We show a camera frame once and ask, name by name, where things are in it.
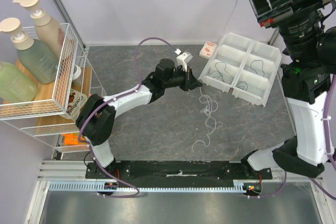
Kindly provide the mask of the brown white snack bag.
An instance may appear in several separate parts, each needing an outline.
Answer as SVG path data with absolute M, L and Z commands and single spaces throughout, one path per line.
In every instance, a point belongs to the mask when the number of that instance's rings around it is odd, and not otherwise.
M 75 89 L 71 89 L 69 93 L 66 113 L 61 114 L 60 116 L 65 119 L 71 119 L 75 121 L 80 114 L 81 108 L 87 102 L 87 99 L 88 97 L 85 94 Z

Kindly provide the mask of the small red white box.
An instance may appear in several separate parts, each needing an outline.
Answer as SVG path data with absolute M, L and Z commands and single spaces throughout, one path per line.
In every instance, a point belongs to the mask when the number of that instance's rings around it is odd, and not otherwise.
M 208 60 L 214 54 L 216 48 L 217 45 L 215 43 L 207 41 L 200 50 L 199 56 Z

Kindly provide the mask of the white plastic compartment tray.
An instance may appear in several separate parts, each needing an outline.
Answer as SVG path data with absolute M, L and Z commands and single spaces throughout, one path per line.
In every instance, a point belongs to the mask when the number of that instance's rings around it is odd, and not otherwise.
M 281 59 L 276 47 L 227 33 L 198 79 L 252 105 L 266 106 Z

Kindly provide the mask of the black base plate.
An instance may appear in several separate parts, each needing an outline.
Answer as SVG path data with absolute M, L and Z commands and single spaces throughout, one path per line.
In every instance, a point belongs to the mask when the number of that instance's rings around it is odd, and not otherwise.
M 253 171 L 230 161 L 117 161 L 107 171 L 134 186 L 230 186 L 234 180 L 271 180 L 269 168 Z

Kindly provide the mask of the beige pump bottle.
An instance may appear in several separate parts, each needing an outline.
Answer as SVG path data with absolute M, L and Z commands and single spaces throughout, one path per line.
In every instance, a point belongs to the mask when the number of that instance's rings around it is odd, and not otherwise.
M 39 40 L 44 42 L 60 59 L 65 39 L 65 32 L 60 22 L 41 8 L 39 0 L 13 0 L 13 3 L 19 4 L 30 12 Z

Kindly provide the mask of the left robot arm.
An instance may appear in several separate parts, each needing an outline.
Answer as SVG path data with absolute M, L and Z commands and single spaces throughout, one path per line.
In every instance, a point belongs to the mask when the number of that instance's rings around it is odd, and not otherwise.
M 107 97 L 91 95 L 76 119 L 76 126 L 79 137 L 83 136 L 89 143 L 94 161 L 98 165 L 97 173 L 103 178 L 114 177 L 116 159 L 108 138 L 118 116 L 138 106 L 153 103 L 168 88 L 179 87 L 183 91 L 191 91 L 201 86 L 190 67 L 176 67 L 172 60 L 162 59 L 138 86 Z

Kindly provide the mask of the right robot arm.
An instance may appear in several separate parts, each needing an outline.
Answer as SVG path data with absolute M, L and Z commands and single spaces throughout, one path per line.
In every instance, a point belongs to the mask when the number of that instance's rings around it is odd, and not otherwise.
M 260 26 L 277 28 L 291 63 L 281 65 L 281 85 L 289 103 L 296 135 L 242 159 L 241 174 L 279 167 L 316 178 L 335 161 L 330 139 L 329 105 L 335 88 L 335 28 L 326 29 L 322 9 L 335 0 L 249 0 Z

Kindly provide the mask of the orange snack packet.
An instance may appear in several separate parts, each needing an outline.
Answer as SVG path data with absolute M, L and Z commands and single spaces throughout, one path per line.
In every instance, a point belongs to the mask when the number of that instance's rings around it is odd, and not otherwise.
M 72 146 L 72 145 L 84 145 L 87 144 L 87 141 L 82 136 L 80 140 L 78 140 L 78 133 L 68 133 L 63 134 L 63 145 L 64 146 Z

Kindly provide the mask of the light green bottle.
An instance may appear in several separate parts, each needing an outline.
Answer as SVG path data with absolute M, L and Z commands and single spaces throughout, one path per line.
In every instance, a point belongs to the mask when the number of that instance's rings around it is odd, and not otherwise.
M 29 102 L 37 86 L 15 65 L 1 61 L 1 98 L 10 103 Z

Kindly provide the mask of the grey-green pump bottle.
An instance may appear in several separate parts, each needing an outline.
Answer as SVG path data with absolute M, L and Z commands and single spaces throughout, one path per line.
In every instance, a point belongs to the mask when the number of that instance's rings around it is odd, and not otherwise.
M 1 32 L 10 35 L 20 63 L 42 84 L 54 82 L 59 60 L 48 46 L 23 30 L 18 18 L 1 21 Z

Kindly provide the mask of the small white cup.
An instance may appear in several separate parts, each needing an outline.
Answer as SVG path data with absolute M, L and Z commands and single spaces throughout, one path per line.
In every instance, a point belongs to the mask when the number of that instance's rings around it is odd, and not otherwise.
M 80 79 L 82 74 L 82 70 L 78 65 L 74 65 L 73 73 L 72 73 L 72 82 L 75 82 Z

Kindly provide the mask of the wooden shelf board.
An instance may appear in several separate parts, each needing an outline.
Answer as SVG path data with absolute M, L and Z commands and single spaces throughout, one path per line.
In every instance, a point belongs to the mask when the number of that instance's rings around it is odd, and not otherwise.
M 74 65 L 81 68 L 82 74 L 79 80 L 72 82 Z M 1 120 L 31 136 L 78 132 L 75 121 L 60 115 L 66 113 L 71 89 L 87 97 L 91 94 L 93 68 L 89 60 L 81 56 L 75 61 L 62 61 L 56 80 L 49 84 L 39 83 L 19 61 L 16 66 L 37 84 L 37 94 L 27 103 L 1 102 Z

